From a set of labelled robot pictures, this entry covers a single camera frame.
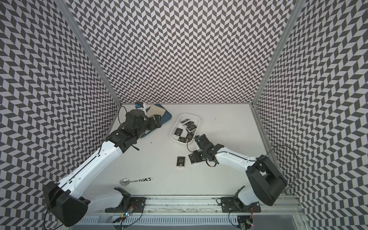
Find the black tissue pack two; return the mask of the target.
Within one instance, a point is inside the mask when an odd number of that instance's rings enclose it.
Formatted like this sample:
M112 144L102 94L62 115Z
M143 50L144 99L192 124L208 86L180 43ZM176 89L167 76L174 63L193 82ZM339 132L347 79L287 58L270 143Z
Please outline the black tissue pack two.
M173 135L176 136L176 137L180 137L182 133L183 133L183 129L176 128L176 130L175 130L175 132L174 132Z

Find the white storage box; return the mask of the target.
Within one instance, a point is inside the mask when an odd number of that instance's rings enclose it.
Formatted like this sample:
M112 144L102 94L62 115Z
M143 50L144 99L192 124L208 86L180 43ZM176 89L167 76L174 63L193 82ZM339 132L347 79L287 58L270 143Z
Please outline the white storage box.
M200 123L200 118L195 115L181 114L170 132L170 138L179 144L191 143Z

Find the black tissue pack four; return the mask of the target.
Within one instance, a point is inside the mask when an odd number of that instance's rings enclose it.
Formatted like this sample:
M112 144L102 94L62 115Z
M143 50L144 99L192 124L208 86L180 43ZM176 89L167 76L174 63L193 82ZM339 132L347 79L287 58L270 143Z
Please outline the black tissue pack four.
M186 130L188 133L195 133L197 130L197 126L195 124L191 124L187 126Z

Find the black tissue pack three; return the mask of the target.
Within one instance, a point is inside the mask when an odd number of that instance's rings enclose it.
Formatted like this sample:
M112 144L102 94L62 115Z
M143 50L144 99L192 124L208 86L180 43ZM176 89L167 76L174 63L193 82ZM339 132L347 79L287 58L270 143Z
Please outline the black tissue pack three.
M189 123L191 120L190 119L184 119L180 122L181 125L186 125L187 123Z

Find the black tissue pack one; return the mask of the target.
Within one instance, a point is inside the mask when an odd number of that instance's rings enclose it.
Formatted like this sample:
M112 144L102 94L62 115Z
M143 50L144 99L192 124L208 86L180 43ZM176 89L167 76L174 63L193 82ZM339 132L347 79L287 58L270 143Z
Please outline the black tissue pack one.
M186 158L183 156L178 156L177 157L177 162L176 162L176 166L177 167L184 167L185 166L185 160Z

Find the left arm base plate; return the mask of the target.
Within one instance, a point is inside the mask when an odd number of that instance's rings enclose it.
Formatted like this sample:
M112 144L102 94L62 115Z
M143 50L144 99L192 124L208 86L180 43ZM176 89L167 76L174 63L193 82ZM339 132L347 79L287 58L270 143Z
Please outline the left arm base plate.
M123 198L122 202L116 208L107 208L104 211L105 213L123 213L127 212L128 209L133 206L133 213L142 213L146 200L146 197Z

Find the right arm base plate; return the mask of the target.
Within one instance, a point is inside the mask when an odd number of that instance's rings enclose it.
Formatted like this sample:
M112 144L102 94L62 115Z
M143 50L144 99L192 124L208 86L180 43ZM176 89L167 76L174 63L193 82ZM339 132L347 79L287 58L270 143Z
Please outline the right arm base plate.
M229 196L221 197L219 204L223 213L240 212L240 213L260 213L261 207L259 203L251 205L243 204L239 199Z

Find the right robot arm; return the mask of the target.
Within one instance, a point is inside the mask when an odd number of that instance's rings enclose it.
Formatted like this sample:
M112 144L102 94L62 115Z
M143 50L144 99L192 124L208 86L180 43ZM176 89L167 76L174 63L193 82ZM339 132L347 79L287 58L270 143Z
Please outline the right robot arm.
M233 196L233 205L238 211L249 210L258 202L273 206L287 186L281 171L266 155L242 155L221 144L214 145L205 134L195 136L194 141L198 149L189 155L191 163L214 162L246 174L250 185L242 186Z

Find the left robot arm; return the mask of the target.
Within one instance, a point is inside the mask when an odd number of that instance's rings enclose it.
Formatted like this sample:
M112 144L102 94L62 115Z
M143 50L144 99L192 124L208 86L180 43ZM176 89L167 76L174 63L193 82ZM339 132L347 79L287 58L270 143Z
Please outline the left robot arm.
M98 150L58 183L43 186L47 211L66 227L78 223L86 214L100 210L127 212L130 193L120 187L111 192L89 195L85 190L114 160L135 145L144 134L162 126L160 115L148 117L144 109L133 109L118 129L109 134Z

